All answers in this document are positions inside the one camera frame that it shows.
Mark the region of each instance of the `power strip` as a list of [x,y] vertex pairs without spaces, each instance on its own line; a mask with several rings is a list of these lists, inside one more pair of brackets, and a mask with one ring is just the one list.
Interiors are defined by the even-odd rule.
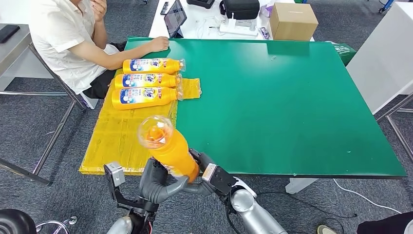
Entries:
[[237,26],[237,25],[235,25],[234,27],[229,27],[228,24],[223,24],[223,23],[220,25],[220,32],[251,36],[251,37],[256,37],[258,35],[257,29],[255,29],[254,31],[251,31],[249,30],[249,27]]
[[255,27],[255,29],[251,31],[250,27],[235,25],[236,22],[237,20],[234,19],[234,13],[232,13],[232,19],[228,19],[228,24],[221,23],[220,32],[251,36],[251,37],[256,37],[258,35],[257,27]]

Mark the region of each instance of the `man's arm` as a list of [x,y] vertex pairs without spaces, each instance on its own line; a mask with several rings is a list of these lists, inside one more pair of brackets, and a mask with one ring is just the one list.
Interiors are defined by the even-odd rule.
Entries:
[[105,22],[103,21],[107,9],[106,0],[91,0],[91,5],[95,20],[92,40],[99,48],[104,50],[108,40]]
[[106,54],[101,48],[87,41],[83,41],[82,43],[73,46],[69,51],[85,60],[105,67],[108,70],[116,70],[121,68],[123,61],[127,59],[139,59],[151,52],[167,50],[168,47],[168,38],[158,37],[144,45],[113,55]]
[[104,50],[106,48],[108,36],[106,35],[106,28],[103,20],[97,21],[94,24],[94,33],[92,40],[100,49]]

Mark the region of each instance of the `yellow detergent bottle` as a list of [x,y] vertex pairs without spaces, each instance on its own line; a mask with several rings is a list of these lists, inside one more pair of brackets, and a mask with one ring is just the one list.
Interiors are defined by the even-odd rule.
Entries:
[[128,59],[123,62],[123,72],[129,73],[167,73],[173,74],[185,71],[185,60],[173,60],[171,58],[144,58]]
[[166,73],[148,74],[120,74],[115,77],[115,88],[134,87],[176,87],[182,82],[182,75],[168,75]]
[[198,177],[199,166],[188,152],[187,141],[168,118],[146,118],[139,125],[138,139],[175,178],[189,176],[191,183]]
[[162,106],[182,99],[182,87],[176,89],[168,87],[115,89],[112,93],[113,107],[117,110]]

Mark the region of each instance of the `yellow tablecloth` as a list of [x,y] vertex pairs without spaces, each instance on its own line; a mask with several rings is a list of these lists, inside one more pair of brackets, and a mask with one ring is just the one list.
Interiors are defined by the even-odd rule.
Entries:
[[[122,69],[116,71],[116,75],[121,73]],[[184,99],[200,97],[199,79],[183,79],[183,88]],[[111,85],[79,168],[82,174],[103,175],[104,164],[118,161],[126,175],[141,175],[150,155],[137,139],[140,123],[149,116],[164,115],[174,126],[176,124],[177,101],[164,106],[119,111],[112,105],[113,90],[114,85]]]

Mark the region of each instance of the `man's hand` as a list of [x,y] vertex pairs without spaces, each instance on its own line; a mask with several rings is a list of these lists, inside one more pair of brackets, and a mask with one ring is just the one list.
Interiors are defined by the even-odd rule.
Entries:
[[167,37],[157,37],[147,43],[150,52],[159,52],[167,50],[169,47],[169,40]]
[[108,8],[106,0],[91,0],[91,5],[94,13],[94,20],[101,22],[106,14]]

